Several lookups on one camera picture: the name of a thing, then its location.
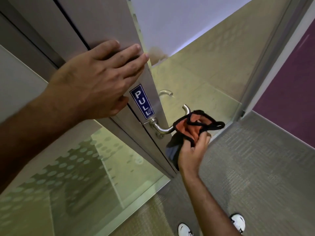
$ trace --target glass panel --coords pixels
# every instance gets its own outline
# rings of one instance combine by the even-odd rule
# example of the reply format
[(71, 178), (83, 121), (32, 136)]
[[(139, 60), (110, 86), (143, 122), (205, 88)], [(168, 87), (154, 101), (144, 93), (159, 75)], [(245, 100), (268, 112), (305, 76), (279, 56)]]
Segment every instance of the glass panel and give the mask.
[(103, 127), (0, 199), (0, 234), (95, 235), (162, 176)]
[[(147, 50), (158, 92), (167, 89), (173, 93), (161, 95), (169, 125), (183, 115), (183, 104), (225, 123), (233, 119), (254, 67), (289, 1), (252, 0), (171, 57), (157, 47)], [(144, 45), (141, 20), (136, 17), (132, 0), (128, 5)]]

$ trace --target gray carpet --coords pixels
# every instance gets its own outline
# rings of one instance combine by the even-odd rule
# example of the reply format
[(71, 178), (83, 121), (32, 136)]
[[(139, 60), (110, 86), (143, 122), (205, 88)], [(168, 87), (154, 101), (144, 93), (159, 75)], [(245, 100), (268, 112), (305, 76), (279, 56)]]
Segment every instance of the gray carpet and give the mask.
[[(315, 151), (250, 113), (209, 147), (200, 176), (227, 214), (240, 212), (244, 235), (315, 235)], [(177, 235), (199, 226), (178, 176), (111, 235)]]

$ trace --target forearm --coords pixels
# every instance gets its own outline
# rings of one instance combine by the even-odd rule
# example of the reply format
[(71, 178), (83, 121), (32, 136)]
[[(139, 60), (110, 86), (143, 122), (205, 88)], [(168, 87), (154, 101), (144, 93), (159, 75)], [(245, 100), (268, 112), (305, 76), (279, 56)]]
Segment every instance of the forearm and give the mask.
[(32, 158), (75, 125), (55, 105), (41, 95), (0, 124), (0, 192)]
[(204, 236), (239, 236), (228, 216), (198, 176), (182, 178)]

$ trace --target purple wall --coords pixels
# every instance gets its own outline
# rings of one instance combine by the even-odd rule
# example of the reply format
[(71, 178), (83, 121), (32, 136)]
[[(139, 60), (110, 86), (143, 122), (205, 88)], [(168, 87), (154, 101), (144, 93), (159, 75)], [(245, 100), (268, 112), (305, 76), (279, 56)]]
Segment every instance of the purple wall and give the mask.
[(315, 20), (254, 111), (315, 147)]

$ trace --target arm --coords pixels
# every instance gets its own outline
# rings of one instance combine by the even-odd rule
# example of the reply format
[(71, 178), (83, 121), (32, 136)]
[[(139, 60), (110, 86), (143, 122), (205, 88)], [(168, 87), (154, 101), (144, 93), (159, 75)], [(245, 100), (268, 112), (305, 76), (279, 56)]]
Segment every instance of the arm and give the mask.
[(44, 92), (0, 124), (0, 193), (18, 172), (62, 134), (85, 119), (116, 115), (148, 61), (133, 45), (115, 55), (110, 40), (71, 59), (51, 78)]
[(210, 137), (204, 132), (195, 148), (184, 140), (179, 154), (179, 170), (204, 236), (239, 236), (228, 216), (199, 177), (199, 166)]

